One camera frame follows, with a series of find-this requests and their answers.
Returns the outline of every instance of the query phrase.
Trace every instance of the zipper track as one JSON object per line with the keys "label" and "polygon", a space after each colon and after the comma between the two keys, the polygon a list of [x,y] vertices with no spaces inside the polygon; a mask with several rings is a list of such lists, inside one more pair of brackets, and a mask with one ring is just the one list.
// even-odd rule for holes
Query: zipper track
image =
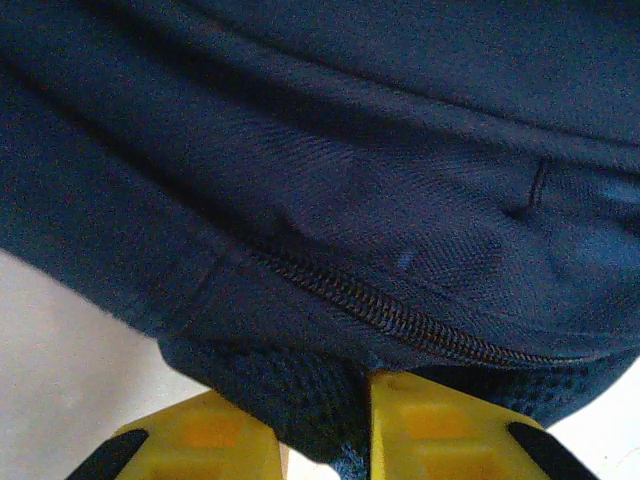
{"label": "zipper track", "polygon": [[412,309],[392,295],[313,261],[255,238],[251,254],[297,287],[318,296],[377,331],[412,348],[428,351],[463,365],[501,368],[563,367],[591,358],[552,358],[494,345]]}

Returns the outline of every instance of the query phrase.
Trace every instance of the white surface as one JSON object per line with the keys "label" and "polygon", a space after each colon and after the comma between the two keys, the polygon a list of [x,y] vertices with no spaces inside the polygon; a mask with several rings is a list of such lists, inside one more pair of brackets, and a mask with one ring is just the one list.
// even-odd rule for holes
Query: white surface
{"label": "white surface", "polygon": [[[117,428],[203,390],[152,340],[0,251],[0,480],[65,478]],[[601,480],[640,478],[640,364],[552,429]],[[292,455],[289,480],[335,480]]]}

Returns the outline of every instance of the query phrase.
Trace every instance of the yellow plastic object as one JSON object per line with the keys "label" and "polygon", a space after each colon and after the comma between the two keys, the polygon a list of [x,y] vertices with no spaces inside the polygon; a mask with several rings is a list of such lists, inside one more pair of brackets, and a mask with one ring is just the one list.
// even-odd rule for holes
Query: yellow plastic object
{"label": "yellow plastic object", "polygon": [[141,418],[149,438],[117,480],[282,480],[273,431],[211,391]]}
{"label": "yellow plastic object", "polygon": [[549,480],[507,431],[528,417],[408,373],[371,379],[371,480]]}

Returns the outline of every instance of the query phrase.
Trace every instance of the navy fabric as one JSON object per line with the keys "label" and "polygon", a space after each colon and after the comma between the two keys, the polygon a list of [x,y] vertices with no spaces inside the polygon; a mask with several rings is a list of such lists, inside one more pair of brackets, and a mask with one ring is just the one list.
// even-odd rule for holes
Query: navy fabric
{"label": "navy fabric", "polygon": [[[2,1],[0,247],[344,478],[376,369],[557,420],[640,348],[640,16],[598,5]],[[247,238],[584,361],[452,365]]]}

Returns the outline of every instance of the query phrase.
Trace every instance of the backpack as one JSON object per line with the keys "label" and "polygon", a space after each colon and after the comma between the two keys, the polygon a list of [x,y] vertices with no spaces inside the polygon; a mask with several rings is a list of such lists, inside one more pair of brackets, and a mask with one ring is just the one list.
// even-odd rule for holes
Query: backpack
{"label": "backpack", "polygon": [[343,479],[367,376],[547,426],[640,347],[636,2],[0,18],[0,247]]}

